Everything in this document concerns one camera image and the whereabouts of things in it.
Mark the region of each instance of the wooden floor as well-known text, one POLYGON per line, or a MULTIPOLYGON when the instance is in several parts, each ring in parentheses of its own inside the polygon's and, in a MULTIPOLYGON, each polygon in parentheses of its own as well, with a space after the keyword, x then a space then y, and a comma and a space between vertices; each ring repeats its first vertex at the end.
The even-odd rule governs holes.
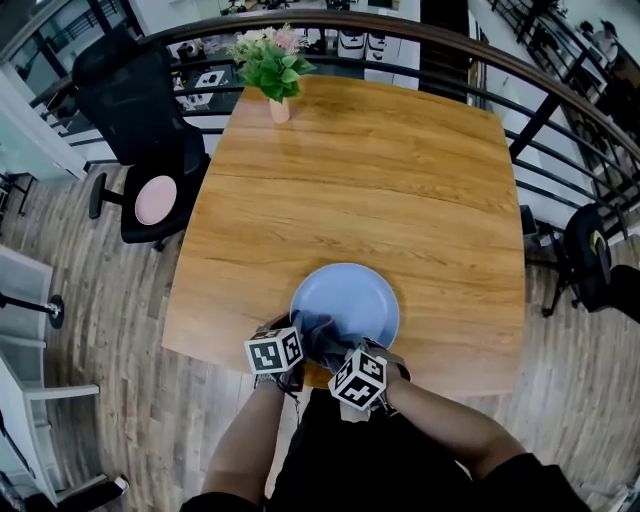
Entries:
MULTIPOLYGON (((98 397, 50 408, 63 472, 78 483, 101 471, 125 474, 130 493, 109 510, 178 510, 198 492, 222 432, 251 392, 250 376, 160 347, 180 236, 164 253, 120 240, 119 211, 88 218, 98 171, 120 190, 118 166, 94 167, 84 184, 32 188, 27 215, 11 202, 0 243, 52 265, 53 290, 67 305, 48 332, 50 385, 96 383, 98 397)), ((620 244, 619 263, 638 264, 640 243, 620 244)), ((515 392, 469 400, 502 422, 543 462, 555 462, 597 507, 602 492, 630 482, 640 460, 640 327, 616 311, 588 315, 568 296, 540 316, 553 276, 527 271, 525 351, 515 392)), ((296 419, 287 402, 277 463, 296 419)))

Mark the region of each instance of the black chair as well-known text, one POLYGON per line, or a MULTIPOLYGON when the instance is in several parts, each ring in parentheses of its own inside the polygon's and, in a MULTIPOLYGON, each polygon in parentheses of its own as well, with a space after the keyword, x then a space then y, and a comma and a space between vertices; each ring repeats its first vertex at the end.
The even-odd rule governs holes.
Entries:
POLYGON ((122 165, 132 165, 123 193, 105 189, 96 179, 89 217, 100 216, 102 202, 121 205, 125 243, 156 242, 184 230, 209 165, 200 130, 188 124, 173 95, 169 56, 163 47, 141 51, 125 27, 112 30, 76 60, 76 103, 107 141, 122 165), (141 189, 157 176, 176 183, 171 211, 153 225, 141 223, 135 204, 141 189))
POLYGON ((615 308, 640 322, 640 270, 627 265, 611 268, 611 251, 604 238, 604 226, 596 205, 580 208, 567 224, 562 243, 550 232, 555 262, 527 260, 527 264, 558 272, 553 303, 544 317, 555 312, 562 293, 571 288, 574 308, 580 303, 589 313, 615 308))

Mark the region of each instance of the flower vase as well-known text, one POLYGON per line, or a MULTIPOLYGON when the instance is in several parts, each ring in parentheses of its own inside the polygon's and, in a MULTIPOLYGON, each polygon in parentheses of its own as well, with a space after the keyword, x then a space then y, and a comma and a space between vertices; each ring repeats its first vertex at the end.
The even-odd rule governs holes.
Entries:
POLYGON ((274 123, 286 123, 291 117, 287 98, 282 98, 282 103, 269 99, 269 108, 271 109, 271 117, 274 123))

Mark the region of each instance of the person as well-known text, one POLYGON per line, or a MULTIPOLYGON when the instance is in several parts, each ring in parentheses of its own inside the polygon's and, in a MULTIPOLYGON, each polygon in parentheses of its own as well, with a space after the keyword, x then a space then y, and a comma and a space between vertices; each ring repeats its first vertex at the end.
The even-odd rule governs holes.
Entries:
POLYGON ((378 408, 369 421, 342 421, 340 402, 314 389, 266 500, 285 391, 281 380, 258 378, 202 494, 182 512, 589 510, 557 466, 543 466, 484 414, 406 380, 404 362, 376 350, 388 361, 394 414, 378 408))
POLYGON ((618 33, 613 23, 609 21, 603 21, 602 28, 593 35, 592 42, 607 57, 607 62, 611 64, 618 58, 618 43, 616 41, 618 33))

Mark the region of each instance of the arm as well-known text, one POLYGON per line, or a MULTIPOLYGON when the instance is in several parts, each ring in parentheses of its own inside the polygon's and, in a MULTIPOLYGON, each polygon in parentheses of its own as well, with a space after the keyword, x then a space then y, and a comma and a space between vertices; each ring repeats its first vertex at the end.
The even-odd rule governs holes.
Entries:
POLYGON ((387 399, 416 428, 447 448, 482 480, 503 462, 526 453, 502 426, 484 414, 400 378, 387 365, 387 399))
POLYGON ((225 492, 262 504, 283 404, 275 382, 258 384, 213 452, 203 493, 225 492))

